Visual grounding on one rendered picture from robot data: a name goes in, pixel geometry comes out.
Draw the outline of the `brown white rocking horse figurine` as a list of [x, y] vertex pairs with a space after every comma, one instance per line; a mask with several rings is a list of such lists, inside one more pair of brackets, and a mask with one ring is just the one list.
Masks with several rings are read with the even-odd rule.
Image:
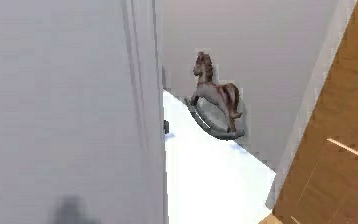
[[[198, 77], [196, 89], [184, 102], [196, 123], [209, 135], [219, 140], [235, 140], [245, 135], [245, 131], [237, 129], [235, 120], [242, 116], [238, 111], [240, 92], [233, 83], [216, 84], [213, 81], [214, 68], [209, 54], [200, 51], [197, 54], [193, 74]], [[200, 98], [217, 106], [224, 114], [227, 128], [216, 125], [198, 105]]]

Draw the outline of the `white room door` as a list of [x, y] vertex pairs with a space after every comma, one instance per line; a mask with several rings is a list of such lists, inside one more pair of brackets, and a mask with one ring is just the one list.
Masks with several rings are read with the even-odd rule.
[[0, 0], [0, 224], [167, 224], [156, 0]]

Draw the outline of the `white cabinet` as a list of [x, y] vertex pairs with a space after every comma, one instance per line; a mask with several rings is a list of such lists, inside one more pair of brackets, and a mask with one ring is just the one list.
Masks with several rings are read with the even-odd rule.
[[169, 224], [259, 224], [275, 172], [233, 141], [204, 132], [163, 93]]

